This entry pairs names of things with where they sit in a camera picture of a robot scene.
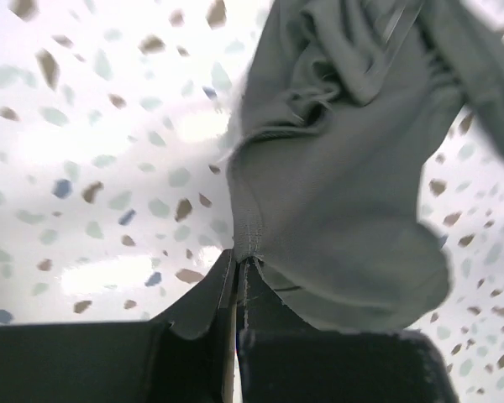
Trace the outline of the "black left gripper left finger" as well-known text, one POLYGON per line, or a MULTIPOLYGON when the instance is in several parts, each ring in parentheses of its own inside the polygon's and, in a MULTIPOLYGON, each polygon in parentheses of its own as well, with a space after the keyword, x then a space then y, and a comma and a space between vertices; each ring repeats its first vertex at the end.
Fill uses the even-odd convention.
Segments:
POLYGON ((143 322, 0 327, 0 402, 219 402, 235 261, 143 322))

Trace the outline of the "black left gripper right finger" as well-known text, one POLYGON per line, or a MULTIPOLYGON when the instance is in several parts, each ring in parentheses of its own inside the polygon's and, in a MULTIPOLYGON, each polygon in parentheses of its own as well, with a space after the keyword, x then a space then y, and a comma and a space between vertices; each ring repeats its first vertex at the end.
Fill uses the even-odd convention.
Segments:
POLYGON ((257 403, 454 403, 444 360, 420 332, 322 332, 239 265, 242 397, 257 403))

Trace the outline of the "grey t shirt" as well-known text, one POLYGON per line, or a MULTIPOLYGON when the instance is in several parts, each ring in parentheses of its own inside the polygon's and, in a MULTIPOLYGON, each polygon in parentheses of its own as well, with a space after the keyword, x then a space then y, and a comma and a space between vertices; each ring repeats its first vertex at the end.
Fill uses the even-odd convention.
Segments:
POLYGON ((462 107, 504 157, 504 42, 459 1, 275 1, 231 118, 237 263, 304 322, 389 332, 447 297, 421 169, 462 107))

